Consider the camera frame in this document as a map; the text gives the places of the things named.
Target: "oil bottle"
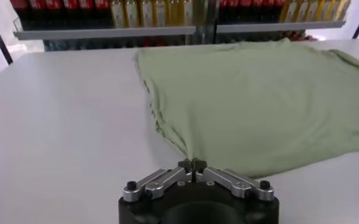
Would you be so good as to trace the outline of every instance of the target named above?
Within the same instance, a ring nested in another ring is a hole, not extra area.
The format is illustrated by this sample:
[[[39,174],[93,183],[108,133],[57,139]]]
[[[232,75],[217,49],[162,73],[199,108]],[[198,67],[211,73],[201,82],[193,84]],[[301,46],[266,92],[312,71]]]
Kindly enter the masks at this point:
[[[183,2],[183,18],[185,26],[193,25],[193,0],[184,0]]]
[[[154,26],[153,6],[151,0],[141,0],[141,26],[152,27]]]
[[[196,26],[205,24],[205,1],[208,0],[195,0],[193,2],[193,19]]]
[[[293,22],[302,23],[304,21],[305,12],[308,9],[308,0],[298,0],[297,9],[293,16]]]
[[[184,1],[183,0],[176,0],[177,5],[177,21],[176,26],[183,26],[185,22],[185,8],[184,8]]]
[[[327,11],[327,13],[325,14],[325,20],[332,20],[332,18],[335,16],[336,11],[339,8],[341,0],[331,0],[331,4],[330,7]]]
[[[318,9],[315,13],[316,21],[325,21],[325,14],[328,12],[330,8],[331,0],[321,0]]]
[[[122,0],[112,0],[112,14],[115,28],[125,28],[126,19]]]
[[[168,25],[174,26],[177,20],[177,1],[168,0]]]
[[[349,9],[350,4],[351,0],[342,0],[341,4],[339,5],[338,11],[336,12],[336,15],[334,17],[334,20],[344,20],[344,17],[346,16],[347,9]]]
[[[126,0],[125,13],[126,21],[129,28],[136,28],[140,26],[138,22],[138,9],[136,0]]]
[[[293,22],[293,16],[297,9],[296,0],[287,0],[283,6],[280,23],[291,23]]]
[[[154,0],[154,20],[158,27],[167,26],[169,11],[166,0]]]
[[[315,13],[319,7],[319,0],[309,0],[308,9],[304,15],[305,22],[312,22],[315,20]]]

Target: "black knob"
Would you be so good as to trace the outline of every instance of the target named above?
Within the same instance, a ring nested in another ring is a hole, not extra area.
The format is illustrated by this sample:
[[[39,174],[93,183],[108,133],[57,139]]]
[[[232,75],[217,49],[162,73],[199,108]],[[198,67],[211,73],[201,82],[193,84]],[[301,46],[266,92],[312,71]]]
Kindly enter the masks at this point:
[[[270,189],[270,182],[266,181],[266,180],[262,180],[260,182],[260,189],[262,190],[268,190]]]
[[[126,183],[126,189],[128,191],[134,191],[137,188],[137,182],[136,181],[130,181]]]

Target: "shelving unit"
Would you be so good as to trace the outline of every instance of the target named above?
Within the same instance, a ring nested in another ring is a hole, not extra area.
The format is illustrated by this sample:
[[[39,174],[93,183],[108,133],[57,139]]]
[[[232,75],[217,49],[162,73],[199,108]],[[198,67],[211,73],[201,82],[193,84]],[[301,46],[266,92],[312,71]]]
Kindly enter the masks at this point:
[[[16,31],[14,36],[19,40],[68,40],[86,38],[143,37],[193,35],[195,26],[153,27],[134,29],[80,29],[80,30],[35,30]]]
[[[272,32],[286,30],[328,29],[340,28],[345,21],[325,21],[310,23],[264,23],[264,24],[232,24],[217,25],[216,33],[249,33],[249,32]]]

